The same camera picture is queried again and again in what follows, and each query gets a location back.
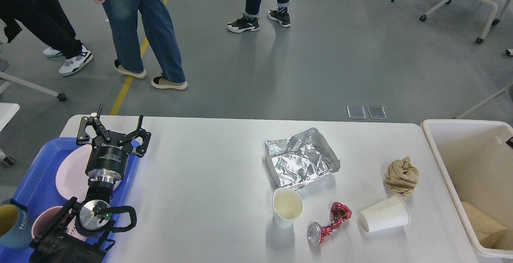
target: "white paper cup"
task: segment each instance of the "white paper cup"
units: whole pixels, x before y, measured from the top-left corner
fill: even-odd
[[[303,212],[303,200],[289,188],[277,188],[273,196],[273,209],[276,225],[288,228]]]
[[[360,222],[366,232],[405,226],[411,216],[403,199],[392,196],[362,211]]]
[[[35,236],[41,232],[44,227],[46,227],[46,225],[48,225],[50,223],[50,221],[53,219],[53,217],[55,217],[57,215],[57,213],[61,210],[62,206],[55,206],[55,207],[51,207],[49,209],[46,209],[44,212],[41,213],[41,215],[39,215],[35,221],[34,221],[34,224],[32,225],[32,230],[31,230],[31,233],[32,233],[32,237],[35,238]],[[77,218],[73,219],[71,221],[71,223],[68,224],[67,228],[68,230],[66,231],[69,235],[81,240],[81,241],[85,241],[87,238],[80,235],[79,232],[77,232],[77,229],[75,228],[75,220]]]

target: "mug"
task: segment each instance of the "mug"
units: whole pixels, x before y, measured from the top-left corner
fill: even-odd
[[[46,227],[53,219],[53,217],[55,217],[57,215],[57,213],[61,210],[62,206],[55,206],[55,207],[51,207],[49,209],[46,209],[44,212],[42,212],[34,221],[34,224],[32,225],[32,228],[31,228],[31,237],[32,238],[35,238],[35,236],[37,236],[37,234],[39,234],[39,232],[41,232],[44,227]],[[85,241],[87,238],[80,235],[79,232],[77,232],[77,228],[75,227],[75,220],[77,218],[73,219],[68,225],[67,225],[67,230],[66,230],[66,233],[81,240],[81,241]]]
[[[12,249],[29,247],[33,223],[27,209],[14,199],[0,205],[0,245]]]

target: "blue tray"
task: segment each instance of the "blue tray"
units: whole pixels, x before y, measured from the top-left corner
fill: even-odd
[[[44,210],[53,206],[63,206],[67,202],[57,191],[55,175],[64,159],[79,148],[75,144],[76,140],[76,138],[56,138],[44,144],[14,193],[13,199],[26,206],[32,217],[36,218]],[[135,147],[139,143],[133,141],[132,145]],[[112,194],[114,198],[110,201],[111,206],[122,206],[125,203],[138,165],[139,157],[130,155],[125,177]],[[110,233],[109,238],[114,239],[114,235]],[[88,243],[95,241],[94,238],[87,240]],[[14,250],[0,246],[0,263],[27,263],[33,251],[32,248]]]

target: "chair leg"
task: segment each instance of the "chair leg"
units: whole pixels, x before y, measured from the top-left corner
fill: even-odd
[[[504,15],[506,14],[506,10],[508,9],[510,2],[511,0],[506,0],[506,4],[502,7],[501,14],[499,15],[499,20],[502,20],[504,18]]]
[[[51,89],[47,89],[47,88],[39,86],[37,84],[33,84],[31,82],[27,82],[25,80],[22,80],[20,78],[14,77],[12,75],[8,75],[7,73],[0,72],[0,79],[4,79],[6,81],[10,81],[10,82],[14,82],[14,83],[17,83],[17,84],[21,84],[23,86],[26,86],[26,87],[29,87],[29,88],[33,88],[33,89],[35,89],[37,91],[42,91],[43,93],[47,93],[48,95],[53,95],[54,97],[59,96],[59,93],[57,93],[56,91],[52,91]]]
[[[495,3],[493,0],[479,0],[479,1],[484,2],[488,5],[491,5],[491,7],[492,7],[492,11],[488,18],[488,21],[486,22],[486,25],[483,29],[481,36],[478,38],[478,40],[482,41],[486,38],[486,35],[488,34],[488,31],[490,30],[491,23],[493,22],[493,19],[495,18],[495,15],[497,14],[499,7],[497,6],[497,3]]]
[[[438,2],[437,5],[435,5],[434,7],[429,9],[427,12],[425,12],[424,15],[426,15],[426,16],[429,15],[430,13],[434,12],[435,10],[437,10],[439,7],[443,6],[448,1],[449,0],[442,0],[441,2]]]
[[[496,93],[494,93],[493,95],[487,97],[484,101],[480,102],[479,104],[476,104],[475,106],[473,106],[472,108],[468,109],[467,111],[465,111],[464,113],[462,113],[461,115],[455,117],[455,119],[461,119],[462,117],[465,117],[466,115],[468,115],[469,113],[472,113],[473,111],[477,110],[478,108],[484,106],[485,104],[487,104],[488,102],[490,102],[491,100],[495,99],[496,97],[498,97],[499,95],[502,95],[503,93],[507,93],[508,92],[508,89],[513,85],[513,83],[505,86],[504,88],[498,90]]]

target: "sneaker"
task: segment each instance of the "sneaker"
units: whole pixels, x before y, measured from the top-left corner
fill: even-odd
[[[122,73],[123,75],[131,75],[136,79],[146,78],[147,73],[145,69],[143,69],[141,73],[134,73],[133,71],[128,71],[127,69],[123,68],[123,66],[119,63],[117,59],[114,60],[114,67],[116,68],[116,71],[118,71],[118,73]]]
[[[158,88],[158,89],[176,89],[178,91],[185,91],[189,87],[189,84],[187,84],[187,81],[185,81],[183,83],[173,83],[173,82],[164,80],[162,78],[162,76],[153,78],[153,80],[151,81],[151,85],[154,88]]]
[[[61,75],[73,75],[80,71],[88,62],[93,58],[93,54],[84,45],[82,45],[82,52],[80,55],[71,59],[66,59],[63,66],[59,69]]]
[[[269,9],[267,11],[267,17],[279,22],[282,27],[290,26],[290,15],[289,14],[281,14],[281,13],[277,12],[276,10]]]
[[[257,31],[259,27],[258,18],[248,18],[245,14],[242,14],[242,18],[226,24],[226,28],[234,33],[242,33],[247,30]]]
[[[62,51],[57,51],[56,49],[53,49],[51,47],[45,49],[42,52],[44,53],[44,55],[46,55],[47,58],[58,57],[59,55],[63,54]]]

